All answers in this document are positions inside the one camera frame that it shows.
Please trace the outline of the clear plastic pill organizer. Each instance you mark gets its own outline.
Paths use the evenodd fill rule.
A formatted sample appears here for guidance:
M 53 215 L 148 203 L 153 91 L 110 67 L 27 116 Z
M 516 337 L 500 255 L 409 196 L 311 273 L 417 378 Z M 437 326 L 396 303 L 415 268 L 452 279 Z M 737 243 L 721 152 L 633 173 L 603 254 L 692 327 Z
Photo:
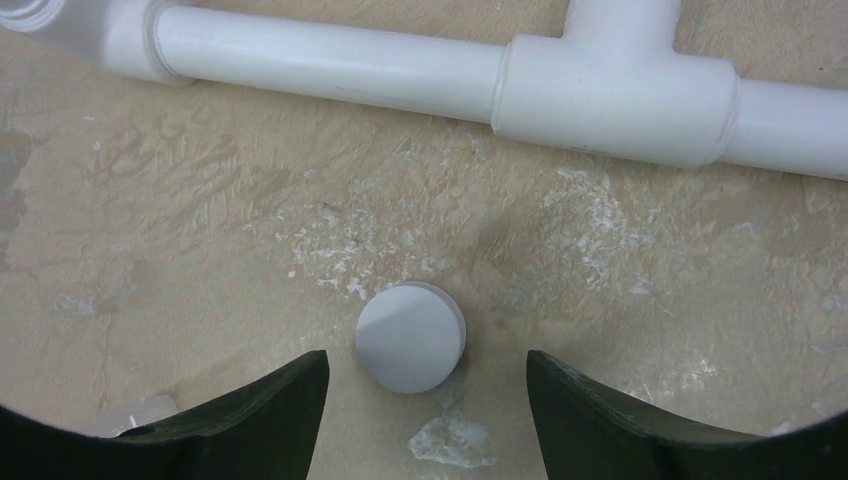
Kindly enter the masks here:
M 152 424 L 179 412 L 175 401 L 168 395 L 158 395 L 135 400 L 100 414 L 81 429 L 87 436 L 115 438 L 121 434 Z

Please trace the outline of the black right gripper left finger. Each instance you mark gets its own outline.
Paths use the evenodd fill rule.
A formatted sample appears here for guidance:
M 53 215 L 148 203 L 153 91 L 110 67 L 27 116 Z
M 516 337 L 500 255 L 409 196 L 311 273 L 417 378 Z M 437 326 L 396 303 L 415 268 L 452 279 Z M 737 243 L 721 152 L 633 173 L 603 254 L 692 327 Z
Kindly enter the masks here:
M 1 410 L 4 479 L 304 479 L 324 411 L 326 351 L 114 438 Z

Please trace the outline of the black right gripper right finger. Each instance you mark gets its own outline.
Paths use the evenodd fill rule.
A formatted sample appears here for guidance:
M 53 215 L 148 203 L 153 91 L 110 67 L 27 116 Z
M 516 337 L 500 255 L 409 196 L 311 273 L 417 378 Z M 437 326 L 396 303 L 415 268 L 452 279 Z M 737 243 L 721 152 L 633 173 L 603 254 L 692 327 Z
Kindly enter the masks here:
M 847 415 L 761 437 L 682 417 L 531 350 L 527 393 L 550 479 L 844 479 Z

